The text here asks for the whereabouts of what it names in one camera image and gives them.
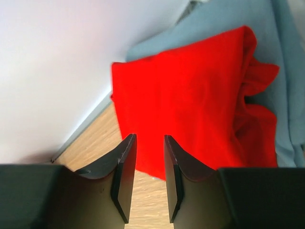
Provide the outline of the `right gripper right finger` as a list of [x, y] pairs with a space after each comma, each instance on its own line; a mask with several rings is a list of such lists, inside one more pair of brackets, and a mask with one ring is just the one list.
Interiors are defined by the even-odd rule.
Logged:
[[211, 169], [164, 137], [169, 220], [176, 229], [302, 229], [303, 168]]

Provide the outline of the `red t shirt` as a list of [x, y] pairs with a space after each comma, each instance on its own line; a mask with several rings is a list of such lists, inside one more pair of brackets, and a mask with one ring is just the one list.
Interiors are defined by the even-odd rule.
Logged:
[[137, 135], [138, 171], [165, 179], [165, 135], [212, 169], [278, 166], [277, 118], [247, 101], [279, 72], [254, 58], [256, 44], [253, 31], [242, 26], [112, 64], [112, 101], [121, 135]]

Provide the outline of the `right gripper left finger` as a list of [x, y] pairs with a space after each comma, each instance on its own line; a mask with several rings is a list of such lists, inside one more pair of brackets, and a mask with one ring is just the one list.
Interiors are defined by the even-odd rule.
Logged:
[[64, 165], [2, 164], [3, 229], [122, 229], [129, 222], [137, 136], [71, 171]]

